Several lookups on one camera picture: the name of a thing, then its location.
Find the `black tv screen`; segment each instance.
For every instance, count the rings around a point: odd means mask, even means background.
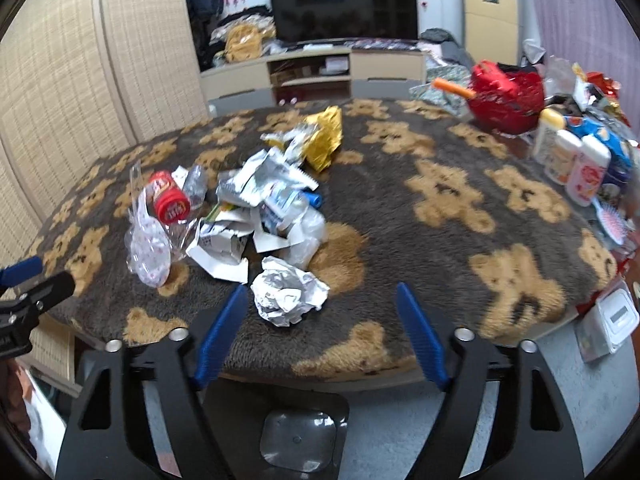
[[[343,38],[418,39],[416,0],[271,0],[286,43]]]

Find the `trash pile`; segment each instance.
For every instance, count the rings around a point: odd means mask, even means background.
[[[328,296],[329,287],[305,272],[326,233],[319,185],[300,168],[323,171],[331,164],[342,142],[341,110],[329,107],[288,132],[261,138],[268,149],[218,175],[217,203],[208,211],[201,166],[158,171],[144,182],[135,165],[127,265],[152,287],[164,284],[172,261],[185,257],[214,278],[247,283],[243,253],[251,236],[255,251],[266,256],[251,285],[255,306],[263,319],[289,326],[320,310]],[[271,255],[278,250],[280,258]]]

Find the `cabinet drawer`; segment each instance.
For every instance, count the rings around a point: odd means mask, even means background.
[[[351,94],[361,99],[410,99],[409,88],[418,86],[420,81],[412,79],[394,80],[354,80],[351,82]]]
[[[207,101],[251,90],[271,88],[265,62],[228,65],[207,70],[200,75],[200,85]]]
[[[363,52],[352,53],[353,79],[411,79],[424,81],[424,56],[421,54]]]
[[[271,90],[249,90],[241,94],[210,99],[209,103],[216,107],[219,116],[237,110],[255,110],[256,108],[275,106]]]

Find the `pink hairbrush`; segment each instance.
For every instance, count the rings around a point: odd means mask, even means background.
[[[606,232],[609,238],[617,245],[622,245],[625,242],[627,228],[616,208],[607,203],[602,205],[596,197],[593,198],[591,203],[593,203],[594,208],[596,208],[596,215],[604,232]]]

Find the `teddy bear pattern tablecloth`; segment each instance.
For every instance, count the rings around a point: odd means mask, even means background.
[[[77,330],[129,344],[188,326],[235,284],[183,260],[149,288],[129,273],[129,168],[145,176],[201,164],[219,171],[264,147],[260,134],[287,130],[330,104],[342,107],[344,140],[318,192],[328,238],[310,269],[330,287],[320,312],[290,328],[253,306],[225,364],[232,376],[341,381],[415,367],[396,316],[407,282],[424,305],[488,338],[517,338],[587,300],[615,274],[586,222],[494,137],[423,102],[350,100],[244,110],[205,120],[98,160],[44,223],[29,254],[46,274],[69,270],[75,296],[51,311]],[[250,280],[264,254],[245,250]]]

